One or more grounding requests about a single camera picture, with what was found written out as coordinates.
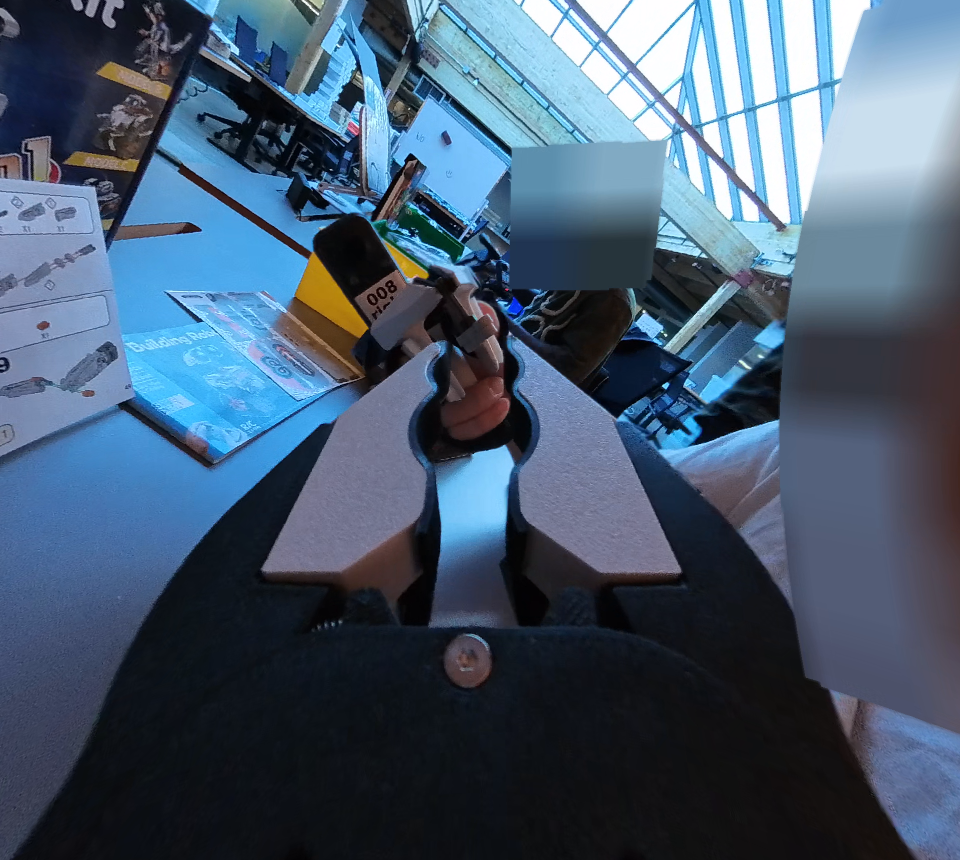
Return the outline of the colourful standing box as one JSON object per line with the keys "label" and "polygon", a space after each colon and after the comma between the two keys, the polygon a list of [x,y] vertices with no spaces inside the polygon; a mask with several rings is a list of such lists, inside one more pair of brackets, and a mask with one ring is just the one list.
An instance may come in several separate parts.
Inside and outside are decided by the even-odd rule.
{"label": "colourful standing box", "polygon": [[418,189],[426,173],[426,166],[414,154],[406,157],[402,169],[390,182],[390,185],[378,202],[371,222],[394,222],[404,205]]}

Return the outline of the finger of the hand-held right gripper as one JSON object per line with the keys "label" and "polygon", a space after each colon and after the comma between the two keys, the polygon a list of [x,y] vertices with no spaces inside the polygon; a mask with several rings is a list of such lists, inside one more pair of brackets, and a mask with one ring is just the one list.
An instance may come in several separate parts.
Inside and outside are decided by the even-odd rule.
{"label": "finger of the hand-held right gripper", "polygon": [[453,267],[438,267],[438,339],[448,344],[452,382],[476,382],[503,366],[498,315],[481,310],[475,291]]}
{"label": "finger of the hand-held right gripper", "polygon": [[424,321],[436,308],[437,289],[411,283],[378,315],[370,326],[371,337],[383,350],[399,348],[412,360],[433,344]]}

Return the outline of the blue toy car booklet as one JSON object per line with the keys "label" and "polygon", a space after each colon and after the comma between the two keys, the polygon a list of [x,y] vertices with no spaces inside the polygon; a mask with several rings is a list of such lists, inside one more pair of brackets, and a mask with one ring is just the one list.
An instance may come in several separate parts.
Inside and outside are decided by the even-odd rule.
{"label": "blue toy car booklet", "polygon": [[129,407],[215,464],[336,386],[298,354],[268,347],[273,373],[204,324],[122,337]]}

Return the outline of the white whiteboard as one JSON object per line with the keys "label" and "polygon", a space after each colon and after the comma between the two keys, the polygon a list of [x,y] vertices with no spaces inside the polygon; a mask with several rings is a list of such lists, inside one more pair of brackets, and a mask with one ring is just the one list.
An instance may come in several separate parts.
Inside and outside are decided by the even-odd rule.
{"label": "white whiteboard", "polygon": [[393,159],[402,165],[410,155],[426,168],[426,190],[465,219],[482,211],[510,166],[506,153],[431,98],[399,136]]}

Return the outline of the wooden support post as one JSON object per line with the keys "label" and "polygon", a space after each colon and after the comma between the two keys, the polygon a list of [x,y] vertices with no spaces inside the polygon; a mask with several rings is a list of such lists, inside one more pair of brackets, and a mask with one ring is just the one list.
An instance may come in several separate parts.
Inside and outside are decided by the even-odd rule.
{"label": "wooden support post", "polygon": [[286,89],[292,94],[305,91],[323,52],[323,42],[335,22],[342,16],[349,0],[325,0],[317,19],[311,26],[306,41],[296,56],[292,72],[286,81]]}

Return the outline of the skylight window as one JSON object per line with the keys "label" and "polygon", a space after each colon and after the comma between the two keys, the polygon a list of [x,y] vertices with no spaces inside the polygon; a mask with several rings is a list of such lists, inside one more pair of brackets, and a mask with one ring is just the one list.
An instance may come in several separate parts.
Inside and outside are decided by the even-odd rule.
{"label": "skylight window", "polygon": [[802,222],[870,0],[577,0],[784,223]]}

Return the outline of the grey desk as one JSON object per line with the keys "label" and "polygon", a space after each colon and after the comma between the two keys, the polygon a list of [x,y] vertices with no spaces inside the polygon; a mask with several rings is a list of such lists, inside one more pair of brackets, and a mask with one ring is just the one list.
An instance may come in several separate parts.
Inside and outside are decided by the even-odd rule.
{"label": "grey desk", "polygon": [[[306,259],[154,157],[121,231],[162,223],[199,231],[116,239],[107,254],[125,332],[190,323],[168,289],[293,299]],[[212,467],[122,409],[2,458],[2,858],[65,781],[138,627],[186,555],[365,390],[321,397]]]}

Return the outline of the yellow plastic bin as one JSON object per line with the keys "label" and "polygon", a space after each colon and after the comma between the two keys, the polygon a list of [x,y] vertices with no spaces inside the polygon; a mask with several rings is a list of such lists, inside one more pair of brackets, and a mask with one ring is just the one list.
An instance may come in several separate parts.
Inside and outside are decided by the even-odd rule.
{"label": "yellow plastic bin", "polygon": [[314,256],[308,261],[296,289],[295,299],[302,301],[307,307],[344,329],[352,337],[361,337],[370,323],[365,317],[366,314],[373,314],[374,317],[383,314],[390,302],[402,291],[402,281],[428,275],[427,268],[410,259],[390,243],[383,244],[400,273],[378,280],[363,295],[357,295],[356,299],[361,302],[360,312]]}

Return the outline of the person's right hand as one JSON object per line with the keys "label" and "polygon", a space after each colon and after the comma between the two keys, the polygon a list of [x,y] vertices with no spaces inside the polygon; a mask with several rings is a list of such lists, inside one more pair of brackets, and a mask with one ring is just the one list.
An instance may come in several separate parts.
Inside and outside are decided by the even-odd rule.
{"label": "person's right hand", "polygon": [[505,446],[510,432],[504,425],[511,409],[511,394],[505,383],[506,353],[502,345],[503,317],[498,305],[476,299],[479,310],[494,325],[498,343],[498,370],[482,365],[479,378],[456,402],[440,407],[442,441],[451,449],[473,454]]}

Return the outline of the green plastic bin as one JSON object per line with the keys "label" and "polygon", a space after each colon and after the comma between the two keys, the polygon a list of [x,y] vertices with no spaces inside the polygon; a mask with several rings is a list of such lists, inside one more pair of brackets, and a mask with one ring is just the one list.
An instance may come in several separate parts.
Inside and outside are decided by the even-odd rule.
{"label": "green plastic bin", "polygon": [[396,224],[376,220],[372,225],[382,240],[421,266],[454,266],[464,253],[461,242],[420,215],[404,216]]}

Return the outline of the black tablet stand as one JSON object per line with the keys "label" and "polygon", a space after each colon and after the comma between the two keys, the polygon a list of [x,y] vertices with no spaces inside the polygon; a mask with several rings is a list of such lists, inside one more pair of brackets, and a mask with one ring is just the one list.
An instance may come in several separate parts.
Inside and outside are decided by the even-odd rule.
{"label": "black tablet stand", "polygon": [[319,219],[330,210],[330,203],[317,189],[317,184],[295,171],[285,198],[298,221]]}

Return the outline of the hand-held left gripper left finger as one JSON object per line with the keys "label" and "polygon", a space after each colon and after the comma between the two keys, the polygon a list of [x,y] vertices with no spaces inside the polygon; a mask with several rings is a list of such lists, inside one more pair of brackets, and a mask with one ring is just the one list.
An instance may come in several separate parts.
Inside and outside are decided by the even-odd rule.
{"label": "hand-held left gripper left finger", "polygon": [[270,582],[380,590],[426,626],[440,547],[436,475],[418,422],[444,386],[429,345],[342,413],[268,554]]}

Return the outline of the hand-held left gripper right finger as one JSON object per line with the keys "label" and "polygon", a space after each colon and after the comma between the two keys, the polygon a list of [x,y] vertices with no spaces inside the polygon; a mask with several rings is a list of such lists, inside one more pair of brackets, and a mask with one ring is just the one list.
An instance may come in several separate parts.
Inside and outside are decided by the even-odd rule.
{"label": "hand-held left gripper right finger", "polygon": [[605,595],[682,578],[611,415],[529,347],[506,342],[510,386],[504,579],[521,626],[564,589]]}

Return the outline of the orange car booklet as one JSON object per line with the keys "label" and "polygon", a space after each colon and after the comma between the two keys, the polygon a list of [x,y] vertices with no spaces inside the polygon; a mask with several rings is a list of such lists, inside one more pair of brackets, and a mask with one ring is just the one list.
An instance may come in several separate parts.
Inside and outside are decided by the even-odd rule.
{"label": "orange car booklet", "polygon": [[297,401],[356,382],[362,372],[264,291],[168,290]]}

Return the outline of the open white instruction booklet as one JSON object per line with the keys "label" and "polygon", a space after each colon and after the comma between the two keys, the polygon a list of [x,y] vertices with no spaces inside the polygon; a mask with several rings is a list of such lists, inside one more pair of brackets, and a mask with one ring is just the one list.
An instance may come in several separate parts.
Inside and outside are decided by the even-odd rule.
{"label": "open white instruction booklet", "polygon": [[1,456],[134,397],[97,199],[1,181]]}

